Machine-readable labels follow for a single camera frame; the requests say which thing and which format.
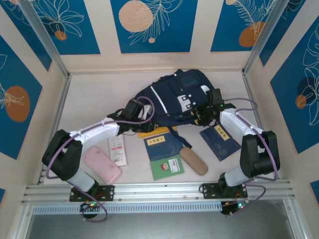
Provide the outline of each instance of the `metal rail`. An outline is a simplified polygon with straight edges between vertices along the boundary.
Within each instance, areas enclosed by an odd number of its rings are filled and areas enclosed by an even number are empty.
[[[115,184],[114,201],[108,203],[162,203],[162,202],[206,202],[199,192],[196,183],[143,183],[143,184]],[[276,182],[258,181],[252,184],[263,185],[267,188],[262,200],[293,199],[294,192],[289,180]],[[52,205],[78,204],[69,202],[70,185],[29,185],[23,197],[23,205]],[[248,199],[253,200],[262,193],[262,189],[247,187]],[[231,201],[233,199],[211,199],[211,201]]]

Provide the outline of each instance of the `navy backpack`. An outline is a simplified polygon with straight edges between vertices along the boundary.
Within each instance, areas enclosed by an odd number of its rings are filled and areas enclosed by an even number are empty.
[[[213,89],[213,85],[201,71],[183,72],[179,69],[173,75],[160,77],[158,81],[140,91],[135,98],[140,96],[150,98],[155,106],[152,122],[160,127],[168,127],[176,138],[191,148],[191,145],[178,136],[171,127],[189,123],[197,125],[191,109],[207,103],[206,91]]]

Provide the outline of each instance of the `white paper slip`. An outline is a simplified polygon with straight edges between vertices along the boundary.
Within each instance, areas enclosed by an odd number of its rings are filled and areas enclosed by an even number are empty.
[[[109,138],[110,145],[110,158],[118,166],[127,165],[123,135],[116,136],[114,138]]]
[[[177,158],[170,159],[168,163],[172,173],[176,173],[180,171]]]

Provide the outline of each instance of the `blue booklet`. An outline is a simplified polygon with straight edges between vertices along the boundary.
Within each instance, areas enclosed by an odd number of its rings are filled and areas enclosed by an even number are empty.
[[[178,155],[183,148],[170,132],[144,139],[144,143],[151,162]]]
[[[203,130],[200,135],[219,161],[224,160],[241,148],[239,143],[220,124]]]

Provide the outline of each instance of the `orange circle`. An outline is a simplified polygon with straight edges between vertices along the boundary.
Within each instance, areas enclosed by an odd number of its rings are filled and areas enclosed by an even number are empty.
[[[297,96],[297,98],[296,98],[296,106],[299,109],[303,109],[306,106],[306,103],[307,103],[307,100],[306,100],[305,96],[303,96],[303,95]]]
[[[120,23],[126,31],[140,32],[153,23],[151,9],[142,1],[128,1],[119,11]]]
[[[56,31],[54,35],[60,41],[65,41],[68,38],[63,31]]]
[[[30,98],[27,91],[20,86],[10,87],[4,96],[6,113],[15,122],[23,122],[29,115]]]
[[[259,36],[264,25],[265,25],[264,22],[257,22],[254,25],[249,26],[245,30],[243,30],[239,37],[239,44],[242,47],[254,46],[257,40],[257,37]]]
[[[227,5],[233,5],[237,2],[237,0],[226,0],[225,2]]]

